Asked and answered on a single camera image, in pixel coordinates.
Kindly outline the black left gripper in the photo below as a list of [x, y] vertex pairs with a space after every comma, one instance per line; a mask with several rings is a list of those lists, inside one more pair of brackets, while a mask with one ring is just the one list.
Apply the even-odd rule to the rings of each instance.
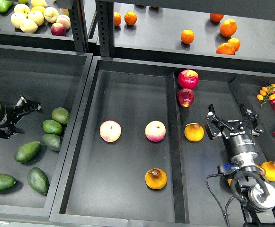
[[14, 124], [17, 123], [18, 118], [40, 110], [40, 102], [29, 100], [22, 94], [15, 105], [7, 105], [0, 101], [0, 138], [9, 139], [15, 135], [17, 130]]

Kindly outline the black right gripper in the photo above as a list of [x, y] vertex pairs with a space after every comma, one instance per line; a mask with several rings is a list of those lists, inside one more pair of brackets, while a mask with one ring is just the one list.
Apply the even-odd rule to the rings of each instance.
[[208, 107], [204, 127], [210, 140], [222, 137], [231, 161], [255, 159], [259, 148], [255, 137], [263, 132], [263, 125], [257, 113], [248, 109], [244, 102], [239, 104], [243, 120], [225, 121], [215, 113], [213, 104]]

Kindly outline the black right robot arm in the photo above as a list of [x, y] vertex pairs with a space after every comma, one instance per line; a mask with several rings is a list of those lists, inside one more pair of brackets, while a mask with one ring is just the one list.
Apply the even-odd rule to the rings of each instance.
[[224, 120], [208, 107], [204, 127], [209, 139], [222, 138], [230, 164], [217, 167], [218, 175], [227, 179], [232, 197], [240, 203], [245, 227], [275, 227], [275, 188], [267, 172], [254, 162], [259, 155], [255, 137], [263, 133], [259, 116], [240, 105], [241, 120]]

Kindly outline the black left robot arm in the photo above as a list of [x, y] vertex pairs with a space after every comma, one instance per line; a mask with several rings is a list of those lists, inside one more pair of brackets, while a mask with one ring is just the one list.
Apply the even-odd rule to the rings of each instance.
[[41, 110], [41, 103], [29, 100], [23, 95], [15, 105], [8, 105], [0, 100], [0, 138], [9, 139], [12, 135], [22, 133], [16, 124], [22, 117]]

